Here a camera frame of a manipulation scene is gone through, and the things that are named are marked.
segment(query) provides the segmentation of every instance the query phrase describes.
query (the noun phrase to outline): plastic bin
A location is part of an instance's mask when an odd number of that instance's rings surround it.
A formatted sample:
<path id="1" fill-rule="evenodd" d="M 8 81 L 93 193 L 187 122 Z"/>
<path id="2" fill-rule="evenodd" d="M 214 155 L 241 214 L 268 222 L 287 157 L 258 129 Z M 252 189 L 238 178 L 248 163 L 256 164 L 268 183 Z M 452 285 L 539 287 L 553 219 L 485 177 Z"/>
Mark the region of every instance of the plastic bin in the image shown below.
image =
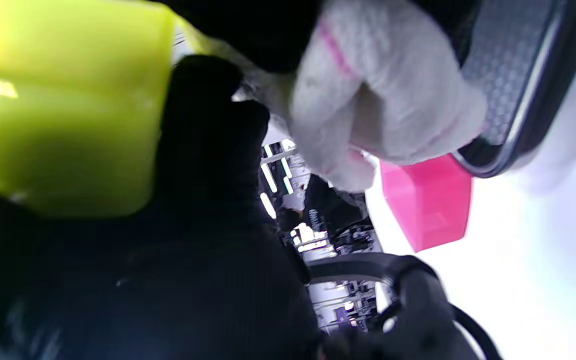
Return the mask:
<path id="1" fill-rule="evenodd" d="M 462 239 L 471 207 L 471 176 L 452 155 L 412 166 L 381 162 L 383 193 L 413 250 Z"/>

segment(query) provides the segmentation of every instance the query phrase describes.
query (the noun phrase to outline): yellow-green container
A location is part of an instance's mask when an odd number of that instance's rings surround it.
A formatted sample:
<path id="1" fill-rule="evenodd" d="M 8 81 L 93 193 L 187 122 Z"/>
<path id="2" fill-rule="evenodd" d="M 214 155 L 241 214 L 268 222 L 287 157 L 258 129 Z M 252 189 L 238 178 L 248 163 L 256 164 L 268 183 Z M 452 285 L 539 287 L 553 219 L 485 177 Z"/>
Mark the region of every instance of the yellow-green container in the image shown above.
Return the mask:
<path id="1" fill-rule="evenodd" d="M 178 17 L 125 0 L 0 0 L 0 196 L 50 217 L 139 210 Z"/>

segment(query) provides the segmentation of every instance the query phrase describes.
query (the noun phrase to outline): black sleeve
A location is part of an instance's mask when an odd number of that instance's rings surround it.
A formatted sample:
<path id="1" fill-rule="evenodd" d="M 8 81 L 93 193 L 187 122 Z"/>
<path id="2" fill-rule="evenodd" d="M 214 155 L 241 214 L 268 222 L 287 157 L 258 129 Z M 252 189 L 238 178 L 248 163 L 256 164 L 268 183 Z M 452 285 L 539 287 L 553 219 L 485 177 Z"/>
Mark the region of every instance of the black sleeve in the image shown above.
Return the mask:
<path id="1" fill-rule="evenodd" d="M 159 0 L 271 73 L 297 70 L 322 0 Z"/>

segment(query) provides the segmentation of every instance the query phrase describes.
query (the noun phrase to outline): black cable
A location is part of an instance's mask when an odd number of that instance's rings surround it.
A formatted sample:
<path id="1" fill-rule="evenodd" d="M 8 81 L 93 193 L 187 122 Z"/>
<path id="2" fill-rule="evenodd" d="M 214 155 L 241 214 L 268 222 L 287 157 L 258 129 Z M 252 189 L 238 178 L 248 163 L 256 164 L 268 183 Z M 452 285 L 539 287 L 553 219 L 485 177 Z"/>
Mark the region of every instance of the black cable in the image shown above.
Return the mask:
<path id="1" fill-rule="evenodd" d="M 480 324 L 478 324 L 477 321 L 475 321 L 472 317 L 470 317 L 470 315 L 461 310 L 459 307 L 452 305 L 452 303 L 451 306 L 454 315 L 454 321 L 461 325 L 462 328 L 464 328 L 464 330 L 466 330 L 466 332 L 471 335 L 471 337 L 478 344 L 486 360 L 502 360 L 494 342 L 488 333 L 480 326 Z M 391 305 L 389 305 L 386 310 L 384 310 L 384 312 L 379 314 L 377 317 L 377 322 L 375 324 L 377 329 L 382 331 L 386 321 L 396 317 L 401 309 L 402 303 L 399 301 L 391 303 Z"/>
<path id="2" fill-rule="evenodd" d="M 497 347 L 480 324 L 459 307 L 452 305 L 452 303 L 451 306 L 455 321 L 477 342 L 486 360 L 501 360 Z"/>
<path id="3" fill-rule="evenodd" d="M 388 319 L 396 317 L 401 309 L 402 309 L 402 303 L 400 303 L 399 301 L 396 300 L 393 303 L 391 303 L 391 305 L 389 305 L 386 308 L 386 310 L 384 310 L 377 317 L 377 322 L 375 324 L 376 328 L 379 331 L 384 331 L 384 325 L 386 325 L 386 321 L 388 321 Z"/>

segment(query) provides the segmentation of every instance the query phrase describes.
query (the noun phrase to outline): black glove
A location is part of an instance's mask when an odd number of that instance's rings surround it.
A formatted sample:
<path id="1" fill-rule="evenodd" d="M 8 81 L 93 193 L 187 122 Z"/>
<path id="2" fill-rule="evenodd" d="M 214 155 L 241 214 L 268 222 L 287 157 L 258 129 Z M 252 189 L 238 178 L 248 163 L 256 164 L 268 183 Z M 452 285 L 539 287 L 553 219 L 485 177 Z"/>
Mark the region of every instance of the black glove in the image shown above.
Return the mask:
<path id="1" fill-rule="evenodd" d="M 158 149 L 157 193 L 190 224 L 246 211 L 258 221 L 259 160 L 269 114 L 258 102 L 233 102 L 241 81 L 239 69 L 217 57 L 188 56 L 174 69 Z"/>

